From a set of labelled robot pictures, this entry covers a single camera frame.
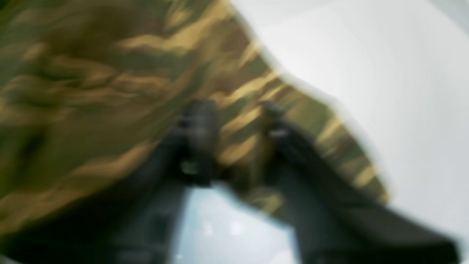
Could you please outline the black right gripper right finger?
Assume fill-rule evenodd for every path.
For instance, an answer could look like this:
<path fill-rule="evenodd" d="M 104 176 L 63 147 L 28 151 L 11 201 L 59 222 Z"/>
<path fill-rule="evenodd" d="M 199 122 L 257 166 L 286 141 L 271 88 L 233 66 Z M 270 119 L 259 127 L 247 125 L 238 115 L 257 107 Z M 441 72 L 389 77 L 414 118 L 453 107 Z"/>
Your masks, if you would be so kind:
<path fill-rule="evenodd" d="M 303 264 L 457 264 L 456 243 L 374 202 L 342 179 L 273 103 L 265 181 L 283 195 Z"/>

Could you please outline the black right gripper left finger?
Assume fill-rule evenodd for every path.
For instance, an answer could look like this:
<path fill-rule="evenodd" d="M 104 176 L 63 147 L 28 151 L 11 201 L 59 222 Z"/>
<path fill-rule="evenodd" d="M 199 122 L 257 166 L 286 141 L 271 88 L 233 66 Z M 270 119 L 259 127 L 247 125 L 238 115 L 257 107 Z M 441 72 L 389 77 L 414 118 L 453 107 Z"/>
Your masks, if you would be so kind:
<path fill-rule="evenodd" d="M 191 187 L 211 187 L 218 126 L 212 100 L 177 117 L 144 164 L 96 202 L 102 231 L 89 264 L 166 264 Z"/>

